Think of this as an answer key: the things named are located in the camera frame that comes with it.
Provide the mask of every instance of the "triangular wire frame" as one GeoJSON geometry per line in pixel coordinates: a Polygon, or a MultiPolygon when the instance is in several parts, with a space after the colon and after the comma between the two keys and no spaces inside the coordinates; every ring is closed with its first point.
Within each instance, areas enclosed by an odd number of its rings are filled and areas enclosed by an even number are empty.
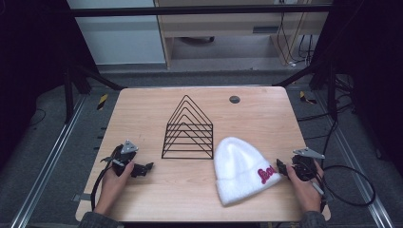
{"type": "Polygon", "coordinates": [[[214,159],[213,124],[193,100],[184,95],[168,123],[162,159],[214,159]]]}

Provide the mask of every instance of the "knit hat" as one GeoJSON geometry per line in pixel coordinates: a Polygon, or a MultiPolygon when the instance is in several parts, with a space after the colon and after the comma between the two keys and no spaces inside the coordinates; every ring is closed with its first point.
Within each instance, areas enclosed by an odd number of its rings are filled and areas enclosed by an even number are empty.
{"type": "Polygon", "coordinates": [[[234,137],[220,142],[214,166],[222,205],[255,195],[281,179],[254,146],[234,137]]]}

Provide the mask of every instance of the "hand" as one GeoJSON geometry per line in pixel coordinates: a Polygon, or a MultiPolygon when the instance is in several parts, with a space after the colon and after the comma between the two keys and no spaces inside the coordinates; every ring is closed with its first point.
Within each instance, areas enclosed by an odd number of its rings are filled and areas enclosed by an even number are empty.
{"type": "Polygon", "coordinates": [[[125,171],[122,173],[120,177],[116,175],[112,168],[109,168],[104,175],[102,181],[102,191],[101,196],[98,200],[96,207],[94,208],[94,212],[107,216],[110,212],[110,209],[113,206],[113,203],[118,199],[121,195],[122,191],[125,188],[127,183],[127,179],[130,178],[131,171],[134,168],[134,161],[131,161],[126,167],[125,171]]]}
{"type": "MultiPolygon", "coordinates": [[[[317,161],[315,161],[315,165],[317,166],[318,174],[323,177],[323,170],[320,168],[317,161]]],[[[300,180],[294,168],[289,164],[287,164],[287,173],[293,183],[302,213],[308,211],[320,212],[321,195],[314,188],[313,184],[310,181],[300,180]]]]}

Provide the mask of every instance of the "white cabinet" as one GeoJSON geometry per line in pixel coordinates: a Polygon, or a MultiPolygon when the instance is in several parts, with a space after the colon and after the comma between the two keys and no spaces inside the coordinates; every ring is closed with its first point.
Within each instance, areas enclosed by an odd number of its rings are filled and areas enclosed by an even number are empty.
{"type": "MultiPolygon", "coordinates": [[[[152,0],[67,0],[72,9],[154,7],[152,0]]],[[[98,67],[165,64],[156,16],[77,17],[98,67]]]]}

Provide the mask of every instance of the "sleeve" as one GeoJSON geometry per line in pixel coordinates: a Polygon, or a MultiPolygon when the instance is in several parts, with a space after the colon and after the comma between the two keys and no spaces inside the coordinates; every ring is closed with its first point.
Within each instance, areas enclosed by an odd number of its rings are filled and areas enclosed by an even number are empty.
{"type": "Polygon", "coordinates": [[[119,226],[123,227],[120,222],[112,218],[94,212],[87,212],[84,214],[78,228],[117,228],[119,226]]]}
{"type": "Polygon", "coordinates": [[[309,211],[303,214],[302,220],[299,222],[300,228],[325,228],[327,227],[325,217],[319,212],[309,211]]]}

